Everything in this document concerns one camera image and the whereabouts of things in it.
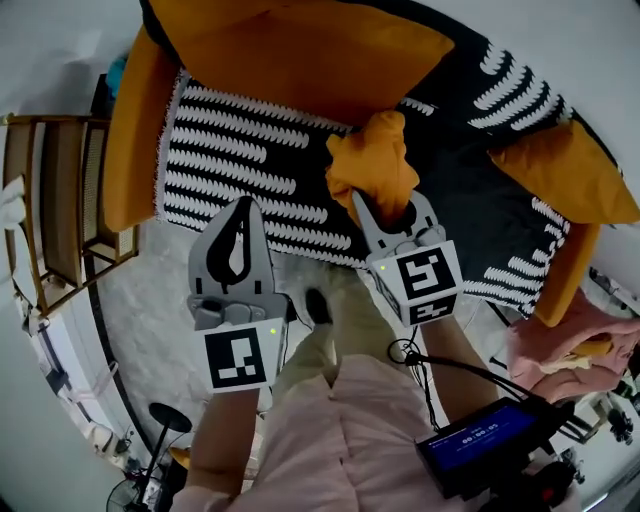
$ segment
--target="person's leg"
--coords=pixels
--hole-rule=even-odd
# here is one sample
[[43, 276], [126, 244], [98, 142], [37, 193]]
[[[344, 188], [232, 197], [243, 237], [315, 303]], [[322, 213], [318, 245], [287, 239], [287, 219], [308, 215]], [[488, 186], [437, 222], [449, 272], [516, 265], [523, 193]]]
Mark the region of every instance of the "person's leg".
[[[364, 354], [411, 376], [409, 368], [389, 359], [387, 351], [396, 335], [373, 303], [369, 290], [356, 271], [329, 268], [323, 292], [333, 320], [338, 363], [343, 356]], [[397, 344], [392, 349], [392, 356], [397, 361], [404, 359]]]
[[336, 362], [331, 332], [331, 324], [316, 325], [298, 345], [273, 385], [274, 405], [282, 400], [287, 391], [303, 380], [322, 374], [330, 384], [333, 383]]

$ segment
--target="black fan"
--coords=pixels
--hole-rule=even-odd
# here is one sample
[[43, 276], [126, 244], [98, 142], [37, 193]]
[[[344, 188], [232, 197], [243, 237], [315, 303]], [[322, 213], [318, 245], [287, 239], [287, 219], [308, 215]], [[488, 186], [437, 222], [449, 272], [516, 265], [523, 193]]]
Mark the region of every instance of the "black fan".
[[[131, 475], [113, 488], [107, 500], [107, 512], [149, 512], [155, 510], [162, 483], [157, 478], [152, 478], [151, 473], [156, 468], [160, 447], [167, 431], [171, 429], [183, 434], [191, 432], [192, 425], [189, 418], [173, 407], [154, 402], [149, 406], [149, 413], [163, 426], [149, 467], [146, 472]], [[153, 486], [153, 492], [147, 492], [150, 490], [149, 483], [152, 480], [157, 485]]]

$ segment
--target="foot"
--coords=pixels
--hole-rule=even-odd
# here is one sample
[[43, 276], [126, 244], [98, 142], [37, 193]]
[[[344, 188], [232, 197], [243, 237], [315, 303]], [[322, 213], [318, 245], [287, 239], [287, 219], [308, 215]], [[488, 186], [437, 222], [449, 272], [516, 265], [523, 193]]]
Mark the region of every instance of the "foot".
[[327, 301], [324, 299], [324, 295], [320, 293], [320, 290], [311, 288], [305, 293], [305, 303], [307, 306], [307, 312], [313, 320], [313, 323], [318, 324], [330, 324], [331, 315], [329, 315], [329, 308], [327, 308]]

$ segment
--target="pink cloth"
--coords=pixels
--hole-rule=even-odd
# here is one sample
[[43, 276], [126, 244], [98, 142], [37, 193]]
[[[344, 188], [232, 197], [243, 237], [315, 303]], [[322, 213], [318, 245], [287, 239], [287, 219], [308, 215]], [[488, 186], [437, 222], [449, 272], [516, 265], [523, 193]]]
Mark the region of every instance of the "pink cloth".
[[[569, 354], [591, 336], [609, 333], [612, 350], [591, 358], [591, 368], [562, 369], [547, 375], [540, 366]], [[576, 292], [567, 313], [549, 328], [531, 317], [514, 323], [508, 331], [508, 367], [513, 381], [554, 403], [592, 391], [615, 389], [640, 340], [640, 320], [623, 320], [600, 311]]]
[[[331, 389], [322, 376], [297, 384], [269, 412], [260, 471], [233, 502], [208, 489], [176, 494], [173, 512], [477, 512], [486, 495], [445, 500], [414, 439], [427, 427], [424, 393], [368, 356], [342, 361]], [[579, 510], [573, 493], [565, 511]]]

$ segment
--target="blue screen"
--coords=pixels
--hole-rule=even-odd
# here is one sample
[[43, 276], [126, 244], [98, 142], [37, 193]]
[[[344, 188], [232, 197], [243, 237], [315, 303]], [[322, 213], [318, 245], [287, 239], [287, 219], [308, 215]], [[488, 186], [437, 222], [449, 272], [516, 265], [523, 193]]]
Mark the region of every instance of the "blue screen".
[[442, 469], [461, 466], [520, 434], [535, 418], [517, 407], [505, 405], [473, 425], [429, 444]]

